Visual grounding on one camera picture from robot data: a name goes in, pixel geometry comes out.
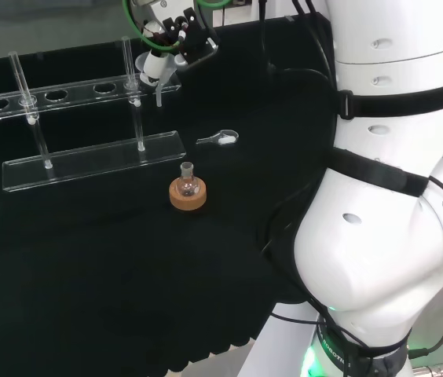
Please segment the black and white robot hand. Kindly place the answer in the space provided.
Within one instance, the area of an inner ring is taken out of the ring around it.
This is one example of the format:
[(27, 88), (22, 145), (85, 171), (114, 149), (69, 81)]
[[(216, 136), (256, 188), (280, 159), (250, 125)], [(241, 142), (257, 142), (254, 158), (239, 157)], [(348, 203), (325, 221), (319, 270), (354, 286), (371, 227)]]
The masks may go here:
[(169, 69), (186, 70), (218, 50), (218, 37), (194, 1), (124, 1), (139, 39), (149, 48), (138, 71), (140, 81), (156, 88)]

